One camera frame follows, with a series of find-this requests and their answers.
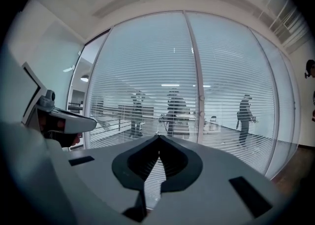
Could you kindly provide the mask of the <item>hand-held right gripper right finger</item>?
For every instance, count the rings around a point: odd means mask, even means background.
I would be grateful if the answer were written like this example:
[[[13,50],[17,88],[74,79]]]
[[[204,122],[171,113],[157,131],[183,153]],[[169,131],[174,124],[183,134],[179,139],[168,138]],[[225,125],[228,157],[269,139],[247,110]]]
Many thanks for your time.
[[[264,175],[236,156],[191,141],[173,138],[179,145],[196,152],[203,169],[198,179],[184,191],[162,193],[148,215],[149,225],[270,225],[283,210],[287,198]],[[255,217],[231,184],[243,178],[268,210]]]

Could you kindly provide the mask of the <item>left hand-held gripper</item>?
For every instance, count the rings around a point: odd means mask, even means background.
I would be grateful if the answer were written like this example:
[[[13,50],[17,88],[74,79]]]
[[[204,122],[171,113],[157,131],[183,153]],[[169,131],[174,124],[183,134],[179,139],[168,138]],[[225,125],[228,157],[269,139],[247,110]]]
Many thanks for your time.
[[[34,116],[37,116],[37,109],[45,112],[50,112],[50,116],[54,120],[64,123],[63,127],[57,127],[56,131],[60,131],[65,134],[76,134],[89,132],[95,129],[96,120],[88,117],[84,117],[79,114],[65,111],[55,107],[55,92],[48,90],[43,83],[36,76],[27,62],[22,65],[23,71],[28,78],[32,81],[32,87],[34,91],[31,91],[31,98],[27,103],[25,112],[23,114],[22,123],[29,125]]]

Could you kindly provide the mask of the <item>person's left hand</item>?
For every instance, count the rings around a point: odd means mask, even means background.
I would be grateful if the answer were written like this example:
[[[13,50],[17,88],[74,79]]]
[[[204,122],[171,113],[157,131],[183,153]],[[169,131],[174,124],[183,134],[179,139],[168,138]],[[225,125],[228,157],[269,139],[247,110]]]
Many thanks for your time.
[[[81,133],[67,134],[64,132],[65,119],[41,116],[38,120],[42,135],[47,139],[59,142],[62,148],[69,148],[80,142]]]

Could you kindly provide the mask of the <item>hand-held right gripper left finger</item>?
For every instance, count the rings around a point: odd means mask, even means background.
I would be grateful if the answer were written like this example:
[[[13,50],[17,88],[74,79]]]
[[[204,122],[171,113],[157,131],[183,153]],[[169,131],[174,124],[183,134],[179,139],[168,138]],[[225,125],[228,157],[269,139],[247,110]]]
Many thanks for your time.
[[[120,214],[152,210],[159,202],[159,135],[66,152],[83,183]]]

